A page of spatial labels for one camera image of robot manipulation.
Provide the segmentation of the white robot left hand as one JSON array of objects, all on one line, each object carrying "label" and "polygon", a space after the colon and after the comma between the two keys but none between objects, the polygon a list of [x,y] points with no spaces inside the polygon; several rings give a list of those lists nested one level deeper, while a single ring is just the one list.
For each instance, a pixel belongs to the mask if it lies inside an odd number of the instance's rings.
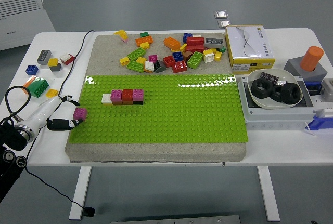
[{"label": "white robot left hand", "polygon": [[37,135],[40,128],[47,124],[47,119],[59,108],[63,102],[70,102],[75,106],[80,104],[70,95],[55,96],[41,103],[37,109],[26,119],[15,125],[16,129],[25,130],[31,136]]}]

